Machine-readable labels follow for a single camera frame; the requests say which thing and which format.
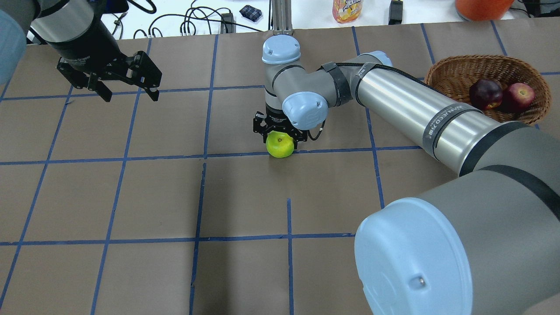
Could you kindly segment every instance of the white table surface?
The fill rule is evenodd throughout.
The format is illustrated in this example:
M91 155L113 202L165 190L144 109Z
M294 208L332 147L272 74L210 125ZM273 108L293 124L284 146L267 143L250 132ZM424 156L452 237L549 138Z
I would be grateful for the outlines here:
M348 26L365 26L365 25L386 25L389 20L389 3L390 0L363 0L363 10L361 16L354 22L347 24L337 23L332 16L332 0L292 0L292 26L294 29L323 29L330 27L348 27ZM149 8L143 0L137 0L139 4ZM185 14L190 7L191 0L154 0L157 6L157 12L149 15L130 6L128 14L123 18L124 31L123 39L132 38L137 29L147 31L150 23L159 15L166 13ZM454 0L404 0L403 23L435 23L435 22L453 22L462 21L455 11ZM263 11L263 17L257 22L252 22L241 16L239 10L246 4ZM234 13L235 22L259 30L268 29L268 0L197 0L194 5L207 6L214 9L220 7L230 8ZM523 6L517 2L515 7ZM509 10L503 19L526 18L526 14L521 11ZM219 20L219 17L213 15L212 19ZM104 15L103 22L107 28L112 31L114 28L113 21L115 17L112 15ZM164 36L180 36L179 25L183 18L177 16L163 17L159 19L154 26L161 30ZM197 34L209 34L208 25L203 21L193 21L197 26ZM212 33L219 31L220 23L211 22ZM250 32L251 30L237 26L237 33ZM117 29L115 36L118 38L120 29Z

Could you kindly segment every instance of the orange bottle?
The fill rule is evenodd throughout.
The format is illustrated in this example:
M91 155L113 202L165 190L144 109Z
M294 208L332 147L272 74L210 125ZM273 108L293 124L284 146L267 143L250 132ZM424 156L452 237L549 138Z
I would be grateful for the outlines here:
M457 12L467 20L499 20L514 0L455 0Z
M362 12L363 0L333 0L333 17L339 23L356 20Z

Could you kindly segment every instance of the juice bottle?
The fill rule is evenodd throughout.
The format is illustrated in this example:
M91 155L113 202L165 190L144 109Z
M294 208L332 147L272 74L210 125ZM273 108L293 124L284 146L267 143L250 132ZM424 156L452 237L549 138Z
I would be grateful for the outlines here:
M333 0L333 17L339 23L352 22L362 12L363 0Z

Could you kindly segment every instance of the black band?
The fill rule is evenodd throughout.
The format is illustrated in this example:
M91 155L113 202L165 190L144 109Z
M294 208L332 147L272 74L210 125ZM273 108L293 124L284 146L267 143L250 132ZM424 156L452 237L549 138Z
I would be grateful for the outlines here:
M481 170L489 170L502 174L522 184L535 194L535 196L539 197L539 199L552 211L556 219L560 221L560 196L552 190L549 185L535 175L522 169L507 165L490 165L482 168Z
M55 5L53 5L52 7L42 10L41 13L39 14L39 18L49 16L57 12L58 10L62 9L62 7L64 7L68 2L70 2L70 0L61 0L57 2Z
M482 156L490 149L494 143L500 140L503 136L507 135L508 133L515 131L517 129L526 128L528 127L526 124L522 122L511 122L506 123L498 128L488 132L478 143L473 147L473 149L469 152L469 155L466 156L465 162L461 167L461 171L459 172L459 176L463 176L474 171L474 168L477 166L478 161L482 158Z
M268 95L273 96L275 98L277 98L276 94L271 93L269 90L267 90L267 88L265 87L264 90L268 93Z
M466 103L455 103L444 107L437 114L433 116L430 120L426 129L424 129L424 135L422 136L422 146L424 150L433 156L436 160L434 151L437 147L437 141L440 139L442 132L445 127L447 127L453 119L457 118L459 115L467 112L479 112L480 110L470 106Z
M282 69L280 69L280 71L278 71L278 72L276 73L276 75L275 75L274 78L272 79L272 88L274 88L274 82L276 81L276 78L280 75L280 73L282 73L282 72L284 72L284 71L286 71L286 70L288 70L288 69L291 69L291 68L302 68L302 69L303 69L303 67L300 66L299 64L291 64L291 65L289 65L289 66L283 67Z
M334 87L337 91L337 102L334 106L340 106L352 100L348 80L346 80L346 76L344 76L342 70L340 70L337 64L334 62L328 62L322 65L321 69L333 77Z

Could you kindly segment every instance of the woven basket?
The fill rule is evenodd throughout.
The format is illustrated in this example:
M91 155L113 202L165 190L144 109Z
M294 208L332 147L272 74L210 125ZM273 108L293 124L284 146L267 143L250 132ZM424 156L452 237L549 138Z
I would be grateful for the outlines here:
M521 121L534 125L550 108L550 88L540 73L526 62L502 55L464 55L449 57L434 64L426 75L426 84L456 101L470 104L469 88L481 78L499 81L502 88L521 82L535 91L535 100L523 113L511 114L485 110L484 114L499 122Z

